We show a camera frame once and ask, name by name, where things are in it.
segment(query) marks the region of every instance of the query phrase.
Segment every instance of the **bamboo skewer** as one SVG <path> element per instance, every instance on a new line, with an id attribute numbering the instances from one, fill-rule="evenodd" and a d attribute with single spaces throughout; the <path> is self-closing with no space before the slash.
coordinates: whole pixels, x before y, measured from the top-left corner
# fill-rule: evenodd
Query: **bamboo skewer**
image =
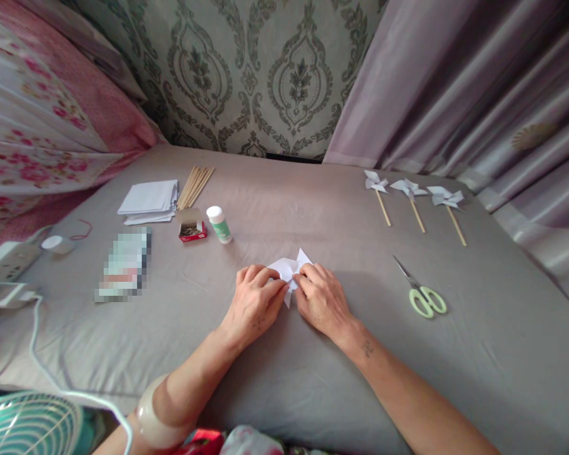
<path id="1" fill-rule="evenodd" d="M 417 211 L 417 207 L 415 206 L 415 201 L 411 198 L 409 198 L 409 201 L 411 201 L 411 207 L 413 207 L 413 211 L 415 212 L 415 218 L 417 218 L 419 227 L 422 228 L 422 232 L 425 234 L 424 223 L 422 223 L 422 219 L 419 217 L 419 212 Z"/>
<path id="2" fill-rule="evenodd" d="M 181 194 L 179 195 L 179 199 L 177 199 L 177 209 L 181 210 L 183 208 L 183 199 L 187 196 L 188 194 L 188 189 L 190 187 L 190 183 L 193 180 L 193 176 L 195 175 L 195 173 L 197 172 L 198 167 L 194 166 L 192 168 L 192 171 L 190 172 L 190 176 L 188 177 L 187 182 L 185 183 L 185 186 L 183 187 L 183 190 L 181 191 Z"/>
<path id="3" fill-rule="evenodd" d="M 386 212 L 386 208 L 384 207 L 384 202 L 381 200 L 381 196 L 379 195 L 379 191 L 375 190 L 375 194 L 377 196 L 377 199 L 379 199 L 379 205 L 381 205 L 381 210 L 384 212 L 384 217 L 386 218 L 388 226 L 392 226 L 392 223 L 390 223 L 390 218 L 388 217 L 388 212 Z"/>
<path id="4" fill-rule="evenodd" d="M 209 181 L 209 178 L 211 178 L 211 175 L 213 174 L 213 171 L 215 170 L 214 167 L 211 168 L 210 171 L 207 172 L 207 174 L 205 175 L 205 178 L 202 180 L 198 190 L 196 191 L 196 193 L 194 193 L 193 197 L 192 197 L 192 201 L 190 202 L 190 207 L 194 205 L 194 202 L 196 202 L 196 199 L 198 199 L 198 196 L 200 195 L 200 193 L 202 193 L 202 190 L 204 189 L 204 186 L 207 184 L 207 182 Z"/>
<path id="5" fill-rule="evenodd" d="M 463 237 L 462 230 L 460 229 L 460 225 L 459 225 L 459 223 L 457 223 L 457 218 L 453 214 L 451 207 L 449 207 L 448 205 L 447 205 L 447 210 L 449 211 L 449 215 L 451 216 L 451 220 L 453 221 L 453 225 L 455 226 L 455 230 L 457 231 L 457 235 L 459 235 L 460 240 L 462 241 L 462 245 L 468 246 L 468 244 L 466 243 L 466 239 Z"/>
<path id="6" fill-rule="evenodd" d="M 192 185 L 190 187 L 190 191 L 188 191 L 188 195 L 183 201 L 183 208 L 184 209 L 188 209 L 189 207 L 191 207 L 190 202 L 192 201 L 192 196 L 196 192 L 196 189 L 198 189 L 198 187 L 200 186 L 200 183 L 202 182 L 202 179 L 204 179 L 206 172 L 208 172 L 208 169 L 206 167 L 204 167 L 204 168 L 202 168 L 201 172 L 199 172 L 196 175 L 194 182 L 192 183 Z"/>
<path id="7" fill-rule="evenodd" d="M 201 169 L 198 166 L 194 166 L 192 168 L 188 181 L 185 183 L 179 199 L 177 199 L 178 210 L 189 209 L 194 205 L 214 170 L 214 167 L 203 167 Z"/>
<path id="8" fill-rule="evenodd" d="M 190 175 L 188 183 L 186 183 L 185 192 L 181 197 L 181 208 L 182 209 L 185 208 L 185 203 L 188 200 L 188 198 L 190 197 L 190 191 L 192 190 L 192 187 L 194 186 L 194 183 L 196 182 L 196 179 L 198 178 L 199 174 L 200 174 L 200 168 L 195 166 L 194 172 L 192 173 L 192 175 Z"/>

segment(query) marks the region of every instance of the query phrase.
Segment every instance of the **white paper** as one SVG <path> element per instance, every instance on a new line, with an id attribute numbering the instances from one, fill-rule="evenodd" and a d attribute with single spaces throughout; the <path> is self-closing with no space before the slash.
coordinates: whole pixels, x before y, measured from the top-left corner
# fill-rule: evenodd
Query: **white paper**
<path id="1" fill-rule="evenodd" d="M 457 204 L 463 200 L 461 191 L 452 193 L 442 186 L 428 186 L 427 188 L 432 193 L 432 203 L 434 205 L 445 204 L 449 207 L 459 209 Z"/>
<path id="2" fill-rule="evenodd" d="M 134 224 L 143 224 L 148 222 L 164 222 L 170 221 L 175 215 L 175 212 L 169 210 L 167 212 L 154 212 L 140 215 L 129 215 L 126 217 L 125 224 L 132 226 Z"/>
<path id="3" fill-rule="evenodd" d="M 297 253 L 297 259 L 280 258 L 276 262 L 268 265 L 269 269 L 274 269 L 280 274 L 280 279 L 286 281 L 289 290 L 284 295 L 284 302 L 287 308 L 291 307 L 291 295 L 297 289 L 297 283 L 293 279 L 293 275 L 298 274 L 304 264 L 312 264 L 312 261 L 306 256 L 300 248 Z"/>
<path id="4" fill-rule="evenodd" d="M 415 201 L 415 196 L 422 196 L 428 194 L 426 190 L 422 190 L 421 188 L 419 188 L 419 185 L 417 183 L 413 183 L 408 179 L 394 182 L 392 185 L 390 185 L 390 187 L 394 188 L 395 190 L 402 191 L 412 201 Z"/>
<path id="5" fill-rule="evenodd" d="M 382 193 L 387 193 L 386 185 L 388 185 L 388 179 L 380 180 L 379 176 L 374 171 L 365 171 L 367 179 L 365 180 L 365 188 L 373 188 L 374 190 L 381 191 Z"/>
<path id="6" fill-rule="evenodd" d="M 173 210 L 177 201 L 177 180 L 133 185 L 118 209 L 119 215 L 148 214 Z"/>

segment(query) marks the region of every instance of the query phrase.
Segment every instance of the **white cable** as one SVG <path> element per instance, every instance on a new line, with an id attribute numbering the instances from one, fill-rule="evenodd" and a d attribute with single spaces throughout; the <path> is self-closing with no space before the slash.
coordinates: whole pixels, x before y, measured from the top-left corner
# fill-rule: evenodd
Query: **white cable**
<path id="1" fill-rule="evenodd" d="M 40 234 L 42 234 L 44 231 L 46 231 L 47 229 L 52 228 L 53 226 L 55 226 L 54 224 L 49 224 L 48 226 L 44 226 L 41 227 L 40 229 L 38 229 L 36 232 L 34 232 L 34 234 L 32 234 L 26 241 L 25 243 L 34 243 L 38 237 L 40 236 Z"/>
<path id="2" fill-rule="evenodd" d="M 36 339 L 38 338 L 38 331 L 40 329 L 40 304 L 42 303 L 42 296 L 36 295 L 34 298 L 36 299 L 36 305 L 34 306 L 34 331 L 32 332 L 32 341 L 30 343 L 30 354 L 36 362 L 36 365 L 42 370 L 49 381 L 51 381 L 52 386 L 55 387 L 55 389 L 57 389 L 62 395 L 94 401 L 98 405 L 112 411 L 126 432 L 127 441 L 125 447 L 125 455 L 129 455 L 131 448 L 133 447 L 133 427 L 131 427 L 131 424 L 126 419 L 126 416 L 122 414 L 122 412 L 120 412 L 120 410 L 113 403 L 110 403 L 107 400 L 83 392 L 62 390 L 50 371 L 48 371 L 48 369 L 40 362 L 40 359 L 38 359 L 35 349 Z"/>

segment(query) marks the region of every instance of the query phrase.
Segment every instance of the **green-handled scissors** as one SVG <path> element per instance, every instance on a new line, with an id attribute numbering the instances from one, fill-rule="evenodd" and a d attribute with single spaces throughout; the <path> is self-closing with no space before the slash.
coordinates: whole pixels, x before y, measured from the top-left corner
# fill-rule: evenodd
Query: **green-handled scissors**
<path id="1" fill-rule="evenodd" d="M 413 309 L 426 319 L 432 319 L 434 317 L 434 312 L 437 312 L 438 314 L 445 314 L 447 312 L 447 305 L 443 298 L 432 289 L 420 286 L 415 278 L 413 278 L 409 272 L 405 270 L 398 259 L 396 259 L 396 256 L 394 256 L 394 260 L 413 288 L 409 291 L 409 300 L 411 301 L 411 305 L 413 305 Z M 417 305 L 418 301 L 421 302 L 422 307 L 424 307 L 424 311 L 422 311 Z"/>

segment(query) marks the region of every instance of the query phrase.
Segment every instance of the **scissor handle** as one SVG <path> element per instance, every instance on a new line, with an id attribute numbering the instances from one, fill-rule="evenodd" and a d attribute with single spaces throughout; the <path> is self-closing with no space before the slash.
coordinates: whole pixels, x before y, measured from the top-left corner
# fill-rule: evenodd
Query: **scissor handle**
<path id="1" fill-rule="evenodd" d="M 422 292 L 418 291 L 417 289 L 411 289 L 409 292 L 409 300 L 411 301 L 411 305 L 416 312 L 421 314 L 421 316 L 425 317 L 426 319 L 432 319 L 434 317 L 434 312 L 437 312 L 438 314 L 445 314 L 447 312 L 447 305 L 442 297 L 440 297 L 432 289 L 425 286 L 422 286 L 420 289 Z M 423 310 L 419 308 L 417 304 L 418 300 L 421 302 Z"/>

